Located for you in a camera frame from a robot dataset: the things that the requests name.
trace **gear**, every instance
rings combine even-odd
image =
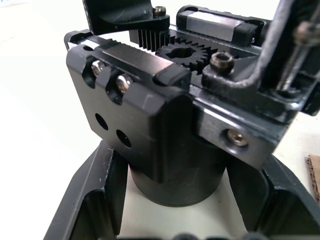
[[[209,60],[208,52],[204,46],[191,42],[164,45],[155,54],[199,73]]]

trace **white table surface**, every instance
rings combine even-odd
[[[278,1],[208,2],[152,1],[167,7],[171,23],[187,4],[272,19]],[[0,239],[42,239],[73,174],[100,142],[65,63],[64,35],[86,28],[81,0],[0,5]],[[115,39],[127,42],[128,33]],[[319,123],[318,116],[299,114],[274,153],[310,192],[304,157],[320,155]],[[228,176],[205,201],[170,208],[144,198],[129,174],[120,235],[170,239],[182,232],[245,233]]]

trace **black plastic base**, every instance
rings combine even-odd
[[[187,168],[163,183],[152,181],[130,167],[135,185],[154,203],[167,207],[186,207],[208,198],[218,187],[226,168],[225,163]]]

